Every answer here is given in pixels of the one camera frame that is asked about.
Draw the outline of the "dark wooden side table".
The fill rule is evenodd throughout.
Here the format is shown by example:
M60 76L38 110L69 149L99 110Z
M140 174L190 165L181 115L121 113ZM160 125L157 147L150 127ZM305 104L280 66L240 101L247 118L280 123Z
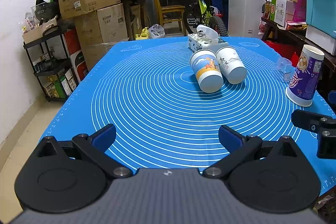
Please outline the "dark wooden side table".
M266 31L262 37L262 40L268 40L270 34L272 33L272 39L274 41L279 42L280 38L286 37L285 43L287 44L295 44L295 45L304 45L309 44L321 50L325 54L325 61L327 67L334 73L335 72L335 56L331 55L328 51L324 50L316 43L312 42L308 38L306 38L300 32L293 32L288 30L281 29L275 22L272 22L269 19L261 17L261 21L267 24Z

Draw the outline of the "large lower cardboard box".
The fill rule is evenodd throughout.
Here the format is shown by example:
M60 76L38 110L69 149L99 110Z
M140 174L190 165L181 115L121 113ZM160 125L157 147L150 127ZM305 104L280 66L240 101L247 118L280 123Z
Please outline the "large lower cardboard box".
M78 16L74 23L89 70L115 44L129 40L121 3Z

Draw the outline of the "teal plastic storage bin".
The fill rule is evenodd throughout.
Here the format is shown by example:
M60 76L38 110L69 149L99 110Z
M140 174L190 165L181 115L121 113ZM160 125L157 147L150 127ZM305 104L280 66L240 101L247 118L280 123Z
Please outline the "teal plastic storage bin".
M306 23L335 38L336 0L306 0Z

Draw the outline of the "clear plastic cup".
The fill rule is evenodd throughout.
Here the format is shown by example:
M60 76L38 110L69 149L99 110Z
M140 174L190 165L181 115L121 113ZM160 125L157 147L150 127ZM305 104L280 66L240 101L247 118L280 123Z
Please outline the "clear plastic cup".
M290 60L279 57L272 70L272 76L277 81L288 83L293 75L293 67Z

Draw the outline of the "black green bicycle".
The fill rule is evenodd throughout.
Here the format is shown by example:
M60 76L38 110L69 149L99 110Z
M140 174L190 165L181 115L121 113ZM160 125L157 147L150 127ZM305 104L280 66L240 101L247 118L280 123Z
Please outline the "black green bicycle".
M216 14L211 0L182 0L182 2L185 7L182 19L189 34L193 34L194 29L202 24L215 30L219 36L229 36L226 25Z

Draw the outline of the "white paper cup ink print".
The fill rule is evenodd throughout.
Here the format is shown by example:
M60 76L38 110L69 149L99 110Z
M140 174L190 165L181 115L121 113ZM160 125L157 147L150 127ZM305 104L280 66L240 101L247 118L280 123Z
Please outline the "white paper cup ink print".
M230 84L236 85L244 81L247 70L233 47L223 47L216 52L222 75Z

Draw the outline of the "black metal shelf rack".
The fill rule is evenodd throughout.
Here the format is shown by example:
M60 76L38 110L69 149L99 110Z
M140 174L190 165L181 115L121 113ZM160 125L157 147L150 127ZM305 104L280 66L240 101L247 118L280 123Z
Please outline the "black metal shelf rack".
M67 53L66 45L63 39L63 34L61 28L59 26L52 26L46 31L43 32L42 37L38 38L30 43L23 42L23 47L26 50L27 56L29 58L31 67L34 71L34 76L37 78L37 81L45 95L45 98L47 101L55 101L55 102L66 102L66 100L70 97L69 94L67 94L63 82L60 78L60 72L65 71L67 72L69 69L72 72L72 75L75 75L74 68L72 66L69 54ZM62 42L63 51L66 55L64 59L57 59L56 57L52 57L51 51L48 45L48 40L55 38L56 36L60 37L60 40ZM47 51L47 58L43 59L42 61L38 61L36 64L33 63L32 58L29 53L29 49L34 46L40 46L41 52L44 54L46 49ZM56 97L54 94L51 95L52 91L57 91L57 89L46 89L41 82L41 77L49 77L49 76L56 76L57 83L59 83L59 86L62 90L61 94L58 93L58 96Z

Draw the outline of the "yellow toy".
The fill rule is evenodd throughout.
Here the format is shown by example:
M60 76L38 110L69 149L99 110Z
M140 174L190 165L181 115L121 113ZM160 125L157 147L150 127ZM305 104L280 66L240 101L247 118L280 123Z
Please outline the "yellow toy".
M146 40L150 38L150 33L147 27L143 28L140 34L135 34L136 40Z

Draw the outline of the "paper cup orange blue print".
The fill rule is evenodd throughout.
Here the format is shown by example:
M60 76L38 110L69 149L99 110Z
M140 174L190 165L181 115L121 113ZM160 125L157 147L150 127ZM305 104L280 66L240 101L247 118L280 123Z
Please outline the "paper cup orange blue print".
M223 77L216 54L211 50L198 50L190 58L190 66L194 72L201 91L214 93L221 89Z

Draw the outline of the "white chest freezer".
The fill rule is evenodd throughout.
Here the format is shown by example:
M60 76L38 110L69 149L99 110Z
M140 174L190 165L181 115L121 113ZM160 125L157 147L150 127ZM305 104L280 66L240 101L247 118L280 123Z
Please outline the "white chest freezer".
M228 0L230 36L261 38L259 26L265 0Z

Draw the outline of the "red white appliance box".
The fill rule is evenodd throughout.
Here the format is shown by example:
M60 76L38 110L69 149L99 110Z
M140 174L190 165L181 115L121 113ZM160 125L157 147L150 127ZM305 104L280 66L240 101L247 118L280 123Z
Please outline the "red white appliance box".
M75 29L64 33L70 60L78 82L84 80L88 74L88 67L81 50L80 42Z

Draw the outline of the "blue silicone baking mat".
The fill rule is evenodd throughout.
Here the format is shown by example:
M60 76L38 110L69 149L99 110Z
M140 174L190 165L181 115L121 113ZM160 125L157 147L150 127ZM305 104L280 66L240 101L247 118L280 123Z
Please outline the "blue silicone baking mat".
M225 124L265 140L291 136L317 172L322 191L335 186L335 161L319 159L316 135L294 127L297 106L276 79L279 55L254 38L228 38L247 76L220 91L200 90L190 67L186 38L149 39L115 45L89 72L45 130L70 140L113 124L117 137L107 154L132 170L205 169L227 150L218 130Z

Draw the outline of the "purple paper cup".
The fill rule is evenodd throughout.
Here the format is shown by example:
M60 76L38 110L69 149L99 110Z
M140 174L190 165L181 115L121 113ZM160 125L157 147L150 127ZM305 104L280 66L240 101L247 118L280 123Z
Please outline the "purple paper cup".
M286 96L301 107L309 107L317 88L325 54L311 45L304 45L290 83L285 90Z

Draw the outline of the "green white carton box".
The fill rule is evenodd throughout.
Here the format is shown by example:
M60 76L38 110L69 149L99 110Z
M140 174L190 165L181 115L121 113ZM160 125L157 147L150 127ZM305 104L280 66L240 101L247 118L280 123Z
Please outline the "green white carton box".
M287 0L272 0L269 19L279 26L285 26Z

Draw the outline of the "black helmet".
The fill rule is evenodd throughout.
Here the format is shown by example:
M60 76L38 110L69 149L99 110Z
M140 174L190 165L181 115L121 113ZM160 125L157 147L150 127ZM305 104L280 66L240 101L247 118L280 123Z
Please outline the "black helmet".
M34 15L38 22L46 23L60 14L59 4L53 0L36 0Z

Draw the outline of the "clear plastic bag on floor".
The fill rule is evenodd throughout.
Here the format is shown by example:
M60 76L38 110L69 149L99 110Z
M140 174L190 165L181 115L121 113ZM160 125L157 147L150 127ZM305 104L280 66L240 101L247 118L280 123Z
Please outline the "clear plastic bag on floor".
M165 37L165 29L159 24L152 25L148 31L151 39L160 39Z

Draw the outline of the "white tissue box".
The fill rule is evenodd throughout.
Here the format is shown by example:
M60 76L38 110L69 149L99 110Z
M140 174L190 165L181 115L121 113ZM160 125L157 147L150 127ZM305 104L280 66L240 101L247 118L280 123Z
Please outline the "white tissue box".
M196 33L188 34L187 45L193 52L203 49L217 52L219 49L229 46L215 30L202 24L197 26Z

